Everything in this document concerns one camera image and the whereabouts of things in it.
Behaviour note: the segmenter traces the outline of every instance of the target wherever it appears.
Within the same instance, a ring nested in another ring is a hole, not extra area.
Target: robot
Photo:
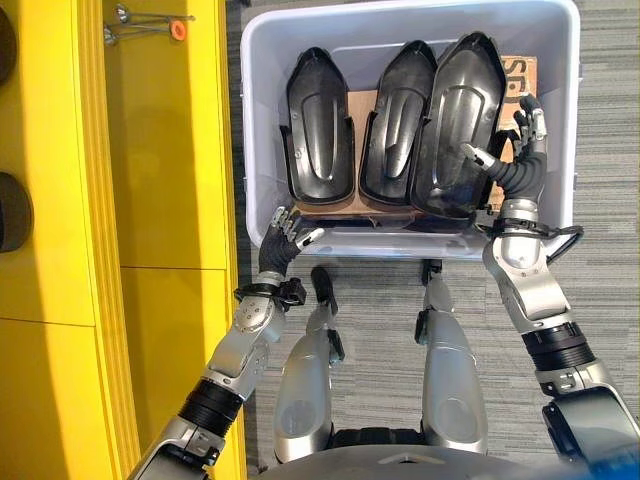
[[[551,229],[538,218],[546,173],[547,131],[540,103],[523,97],[517,112],[520,141],[512,164],[463,144],[465,155],[503,187],[505,201],[483,252],[513,326],[536,367],[542,391],[552,397],[544,421],[561,458],[579,466],[563,471],[607,476],[638,463],[640,427],[602,360],[589,348],[571,306],[548,264],[573,244],[580,230]],[[285,313],[304,303],[299,279],[287,266],[324,232],[298,233],[301,218],[279,207],[259,254],[255,283],[236,291],[233,327],[217,346],[202,377],[175,417],[151,445],[131,480],[203,480],[214,465],[238,410],[266,367],[269,345],[285,327]],[[569,235],[547,257],[542,240]],[[293,348],[282,378],[274,419],[275,453],[282,463],[259,478],[431,479],[533,478],[511,462],[486,456],[487,418],[475,359],[442,280],[442,264],[425,261],[424,310],[415,339],[428,345],[420,431],[366,428],[334,432],[329,365],[344,357],[335,329],[331,280],[312,272],[318,305],[306,334]]]

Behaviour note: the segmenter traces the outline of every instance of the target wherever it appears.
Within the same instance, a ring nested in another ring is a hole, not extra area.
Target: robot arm
[[[279,340],[284,314],[304,304],[297,278],[285,282],[287,266],[324,231],[297,235],[300,218],[279,207],[260,247],[256,283],[236,290],[233,326],[218,344],[180,410],[144,454],[130,480],[203,480],[216,463],[224,437],[251,396],[267,365],[269,346]]]
[[[553,397],[543,415],[556,450],[597,468],[612,455],[637,452],[640,428],[604,363],[589,348],[547,267],[542,239],[551,235],[538,219],[547,161],[544,113],[531,95],[520,103],[524,114],[518,112],[516,121],[522,145],[514,163],[463,146],[505,191],[483,262],[531,355],[542,391]]]

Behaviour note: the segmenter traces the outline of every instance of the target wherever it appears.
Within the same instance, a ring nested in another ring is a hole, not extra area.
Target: floor
[[[256,273],[257,250],[245,223],[239,45],[242,26],[268,10],[353,3],[253,0],[228,3],[238,258],[241,281]],[[574,221],[582,243],[551,267],[571,302],[593,351],[611,370],[638,415],[638,103],[637,0],[581,0],[581,63]],[[289,269],[310,285],[318,262],[301,257]],[[339,330],[346,360],[333,371],[337,428],[416,428],[424,347],[413,341],[423,289],[418,261],[322,259],[335,278]],[[491,455],[538,465],[556,461],[540,408],[542,395],[531,361],[480,263],[447,261],[445,279],[457,317],[478,358],[489,418]],[[271,422],[281,367],[302,335],[309,305],[291,310],[282,341],[272,348],[263,382],[246,407],[250,472],[276,464]]]

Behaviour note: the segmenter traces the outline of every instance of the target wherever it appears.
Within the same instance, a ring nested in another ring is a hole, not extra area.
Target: black round disc
[[[27,191],[13,176],[0,172],[0,253],[20,248],[29,237],[32,223]]]
[[[0,85],[3,84],[16,64],[16,33],[7,14],[0,8]]]

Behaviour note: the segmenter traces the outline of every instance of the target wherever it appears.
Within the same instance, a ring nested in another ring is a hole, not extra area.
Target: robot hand
[[[276,208],[267,230],[258,257],[258,272],[275,272],[282,277],[287,274],[289,263],[298,254],[324,235],[324,229],[304,229],[303,219],[298,211],[289,211],[286,207]]]
[[[506,200],[522,199],[538,203],[547,173],[547,127],[540,102],[531,94],[520,100],[522,111],[514,118],[520,127],[513,163],[505,163],[468,143],[462,150],[504,189]]]

